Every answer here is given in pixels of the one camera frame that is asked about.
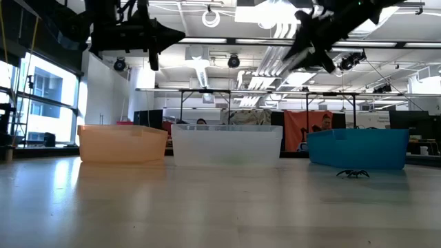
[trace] black equipment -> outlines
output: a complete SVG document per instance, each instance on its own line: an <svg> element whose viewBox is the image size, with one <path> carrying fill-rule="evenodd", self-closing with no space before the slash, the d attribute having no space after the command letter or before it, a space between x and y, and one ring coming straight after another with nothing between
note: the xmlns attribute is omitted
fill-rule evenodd
<svg viewBox="0 0 441 248"><path fill-rule="evenodd" d="M57 0L23 0L43 20L52 36L65 49L85 50L89 36L90 52L101 58L106 50L142 49L149 52L152 70L158 70L158 54L185 38L185 33L150 19L147 0L85 0L85 12L76 14Z"/></svg>
<svg viewBox="0 0 441 248"><path fill-rule="evenodd" d="M51 134L51 133L46 132L46 133L44 133L43 145L45 147L55 147L55 144L56 144L55 140L56 139L57 138L56 138L55 134Z"/></svg>
<svg viewBox="0 0 441 248"><path fill-rule="evenodd" d="M125 67L127 65L125 64L125 58L117 58L115 64L113 65L113 68L117 72L122 72L125 70Z"/></svg>
<svg viewBox="0 0 441 248"><path fill-rule="evenodd" d="M340 70L350 70L354 66L360 64L361 61L364 61L366 59L366 53L363 52L354 52L351 53L349 56L342 57L342 61L340 62L340 65L338 65L338 68Z"/></svg>
<svg viewBox="0 0 441 248"><path fill-rule="evenodd" d="M133 124L162 130L163 110L135 111Z"/></svg>
<svg viewBox="0 0 441 248"><path fill-rule="evenodd" d="M421 135L422 138L433 138L432 128L427 127L430 119L428 111L389 111L391 129L406 129L410 135Z"/></svg>
<svg viewBox="0 0 441 248"><path fill-rule="evenodd" d="M234 69L234 68L238 68L239 65L240 65L239 57L237 56L237 54L232 54L228 60L228 67Z"/></svg>
<svg viewBox="0 0 441 248"><path fill-rule="evenodd" d="M332 73L336 66L326 53L332 49L332 45L341 39L348 39L349 33L368 19L378 24L382 9L401 1L317 0L317 4L324 7L319 17L313 18L314 11L307 14L299 10L295 14L302 24L283 60L290 63L290 70L320 66ZM325 16L327 10L334 13Z"/></svg>
<svg viewBox="0 0 441 248"><path fill-rule="evenodd" d="M11 107L10 103L0 103L0 110L4 112L0 115L0 147L3 147L12 145L12 136L8 134L8 123L11 112L15 113L15 108Z"/></svg>

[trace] ventilation duct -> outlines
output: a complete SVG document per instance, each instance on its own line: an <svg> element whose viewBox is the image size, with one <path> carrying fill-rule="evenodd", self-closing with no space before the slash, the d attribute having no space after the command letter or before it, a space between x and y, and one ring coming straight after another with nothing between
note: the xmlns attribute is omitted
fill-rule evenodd
<svg viewBox="0 0 441 248"><path fill-rule="evenodd" d="M209 67L209 51L201 45L191 45L185 49L185 63L196 70L200 87L209 87L205 68Z"/></svg>

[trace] camera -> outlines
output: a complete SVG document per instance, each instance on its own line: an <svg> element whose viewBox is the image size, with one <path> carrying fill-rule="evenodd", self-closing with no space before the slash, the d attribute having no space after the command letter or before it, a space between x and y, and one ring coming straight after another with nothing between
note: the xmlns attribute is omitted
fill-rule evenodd
<svg viewBox="0 0 441 248"><path fill-rule="evenodd" d="M121 58L116 58L116 62L113 65L113 68L117 71L117 72L123 72L125 70L125 67L127 66L127 64L125 63L125 58L121 57Z"/></svg>
<svg viewBox="0 0 441 248"><path fill-rule="evenodd" d="M228 67L229 68L238 68L239 65L240 65L239 57L237 56L237 54L232 54L228 60Z"/></svg>

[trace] desk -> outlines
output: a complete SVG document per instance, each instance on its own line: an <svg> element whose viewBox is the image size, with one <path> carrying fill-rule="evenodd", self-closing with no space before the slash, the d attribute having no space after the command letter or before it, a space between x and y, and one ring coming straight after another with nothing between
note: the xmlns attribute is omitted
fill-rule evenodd
<svg viewBox="0 0 441 248"><path fill-rule="evenodd" d="M429 155L439 155L438 144L436 141L409 141L409 144L407 145L407 152L410 152L413 155L420 155L420 147L423 146L428 147Z"/></svg>

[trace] robot spider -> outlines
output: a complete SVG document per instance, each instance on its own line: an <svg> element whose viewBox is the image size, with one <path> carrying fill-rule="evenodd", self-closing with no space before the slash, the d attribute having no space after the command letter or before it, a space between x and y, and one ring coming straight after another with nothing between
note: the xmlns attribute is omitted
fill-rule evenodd
<svg viewBox="0 0 441 248"><path fill-rule="evenodd" d="M369 174L364 171L364 170L360 170L360 171L356 171L356 170L352 170L352 169L346 169L344 171L338 172L338 175L345 173L347 175L347 177L351 177L351 176L355 176L356 178L358 178L358 175L365 175L368 178L370 178Z"/></svg>

